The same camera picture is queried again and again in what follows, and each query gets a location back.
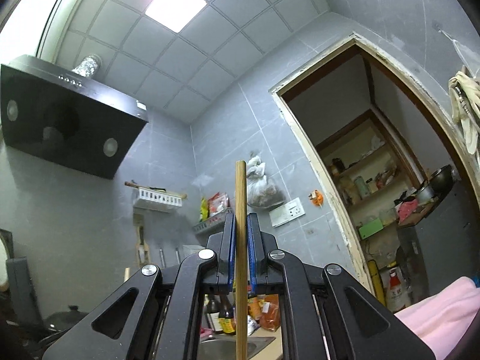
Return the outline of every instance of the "yellow bottle label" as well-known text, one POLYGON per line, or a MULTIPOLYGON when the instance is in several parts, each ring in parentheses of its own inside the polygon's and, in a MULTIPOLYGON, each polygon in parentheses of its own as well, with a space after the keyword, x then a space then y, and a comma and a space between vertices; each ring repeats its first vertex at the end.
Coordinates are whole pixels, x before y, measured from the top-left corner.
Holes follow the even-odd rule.
POLYGON ((235 323, 232 318, 219 318, 218 321, 222 326, 223 333, 234 333, 235 323))

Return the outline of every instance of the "black range hood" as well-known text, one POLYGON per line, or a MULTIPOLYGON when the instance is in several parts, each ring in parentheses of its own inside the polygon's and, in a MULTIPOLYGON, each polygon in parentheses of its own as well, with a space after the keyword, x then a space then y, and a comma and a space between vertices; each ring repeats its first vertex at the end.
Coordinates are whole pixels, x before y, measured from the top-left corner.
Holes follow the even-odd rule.
POLYGON ((29 55, 1 66, 0 115, 8 146, 105 179, 148 123, 133 97, 29 55))

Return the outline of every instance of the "power socket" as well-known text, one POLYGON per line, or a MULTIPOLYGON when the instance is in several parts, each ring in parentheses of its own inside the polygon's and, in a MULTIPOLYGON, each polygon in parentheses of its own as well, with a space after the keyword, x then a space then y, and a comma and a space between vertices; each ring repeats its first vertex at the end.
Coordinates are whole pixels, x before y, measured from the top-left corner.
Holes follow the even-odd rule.
POLYGON ((272 226, 277 227, 305 214, 300 198, 281 205, 269 212, 272 226))

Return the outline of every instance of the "wooden rod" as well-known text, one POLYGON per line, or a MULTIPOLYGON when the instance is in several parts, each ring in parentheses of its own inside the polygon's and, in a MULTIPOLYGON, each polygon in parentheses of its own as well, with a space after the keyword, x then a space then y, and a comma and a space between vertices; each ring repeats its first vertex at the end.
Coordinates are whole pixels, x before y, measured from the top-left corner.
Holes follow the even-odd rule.
POLYGON ((237 360, 247 360, 247 165, 235 164, 235 313, 237 317, 237 360))

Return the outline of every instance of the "sink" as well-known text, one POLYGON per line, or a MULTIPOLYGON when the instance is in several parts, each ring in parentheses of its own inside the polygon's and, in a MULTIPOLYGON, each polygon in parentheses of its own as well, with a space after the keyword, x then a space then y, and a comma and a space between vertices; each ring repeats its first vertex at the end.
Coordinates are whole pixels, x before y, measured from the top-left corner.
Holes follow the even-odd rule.
MULTIPOLYGON (((250 337, 247 340, 247 359, 270 344, 275 337, 250 337)), ((235 337, 215 335, 200 341, 197 360, 235 360, 235 337)))

